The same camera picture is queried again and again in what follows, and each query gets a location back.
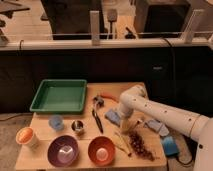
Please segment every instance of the bunch of grapes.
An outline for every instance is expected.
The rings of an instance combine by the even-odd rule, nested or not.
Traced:
[[[137,131],[132,131],[129,133],[130,145],[133,148],[136,155],[143,157],[145,159],[149,159],[151,161],[154,160],[153,154],[145,148],[144,141],[142,137],[137,133]]]

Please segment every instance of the chair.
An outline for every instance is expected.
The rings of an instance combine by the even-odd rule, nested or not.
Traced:
[[[41,2],[50,22],[54,40],[91,39],[91,10],[100,12],[100,32],[105,32],[101,0],[41,0]]]

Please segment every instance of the cup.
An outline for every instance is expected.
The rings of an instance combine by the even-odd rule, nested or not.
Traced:
[[[55,130],[60,131],[64,129],[63,118],[60,115],[52,115],[49,119],[49,125]]]
[[[73,121],[72,130],[76,133],[76,135],[81,135],[84,133],[84,124],[80,120]]]
[[[36,148],[39,140],[32,128],[24,127],[17,132],[16,142],[29,148]]]

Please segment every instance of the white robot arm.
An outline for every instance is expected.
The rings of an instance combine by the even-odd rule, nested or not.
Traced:
[[[213,171],[213,119],[148,100],[145,95],[140,85],[124,91],[117,108],[121,119],[128,119],[134,110],[141,111],[190,137],[198,142],[194,171]]]

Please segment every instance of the green plastic basket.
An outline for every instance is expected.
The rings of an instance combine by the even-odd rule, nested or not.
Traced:
[[[30,106],[38,114],[81,114],[86,80],[43,80]]]

